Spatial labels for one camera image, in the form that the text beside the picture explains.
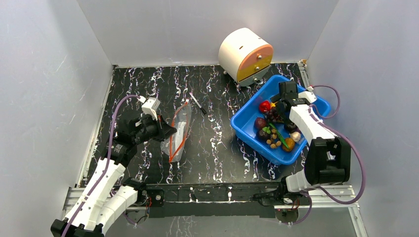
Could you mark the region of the dark purple grape bunch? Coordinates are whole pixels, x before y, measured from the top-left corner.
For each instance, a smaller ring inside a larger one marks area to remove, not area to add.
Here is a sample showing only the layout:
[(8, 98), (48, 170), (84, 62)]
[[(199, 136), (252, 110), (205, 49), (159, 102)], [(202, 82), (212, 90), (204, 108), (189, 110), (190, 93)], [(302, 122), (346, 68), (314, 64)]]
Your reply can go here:
[(264, 118), (270, 123), (284, 123), (283, 118), (278, 114), (275, 107), (263, 112)]

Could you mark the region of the clear zip top bag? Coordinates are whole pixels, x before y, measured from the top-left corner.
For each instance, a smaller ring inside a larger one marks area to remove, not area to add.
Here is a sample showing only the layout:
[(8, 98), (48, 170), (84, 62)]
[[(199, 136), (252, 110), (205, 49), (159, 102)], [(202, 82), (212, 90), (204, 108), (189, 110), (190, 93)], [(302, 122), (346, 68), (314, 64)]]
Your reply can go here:
[(179, 162), (181, 160), (190, 130), (191, 115), (192, 107), (187, 99), (186, 102), (175, 111), (170, 123), (172, 127), (176, 128), (176, 132), (160, 143), (161, 151), (168, 155), (168, 161), (170, 163)]

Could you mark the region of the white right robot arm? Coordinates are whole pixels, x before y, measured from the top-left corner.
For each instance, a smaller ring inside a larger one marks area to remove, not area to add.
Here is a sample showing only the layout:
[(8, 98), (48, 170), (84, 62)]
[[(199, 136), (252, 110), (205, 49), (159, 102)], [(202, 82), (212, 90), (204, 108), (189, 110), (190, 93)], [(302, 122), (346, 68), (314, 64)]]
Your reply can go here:
[(314, 104), (317, 101), (314, 92), (309, 89), (299, 92), (294, 81), (286, 81), (279, 83), (279, 93), (271, 100), (284, 124), (294, 124), (309, 144), (304, 169), (282, 181), (284, 187), (278, 191), (279, 200), (292, 204), (300, 191), (348, 181), (351, 147), (325, 128), (324, 117)]

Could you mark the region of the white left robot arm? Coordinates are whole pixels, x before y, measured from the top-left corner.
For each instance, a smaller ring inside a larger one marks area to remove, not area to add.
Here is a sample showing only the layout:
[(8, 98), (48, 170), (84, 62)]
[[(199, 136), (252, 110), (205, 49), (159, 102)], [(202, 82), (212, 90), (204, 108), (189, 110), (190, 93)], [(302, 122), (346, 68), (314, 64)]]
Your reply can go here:
[(126, 179), (115, 194), (115, 183), (125, 172), (137, 147), (149, 140), (162, 142), (177, 132), (161, 116), (151, 115), (129, 121), (111, 131), (109, 142), (88, 185), (63, 220), (56, 219), (50, 230), (55, 237), (103, 237), (115, 220), (131, 205), (144, 205), (151, 199), (146, 184)]

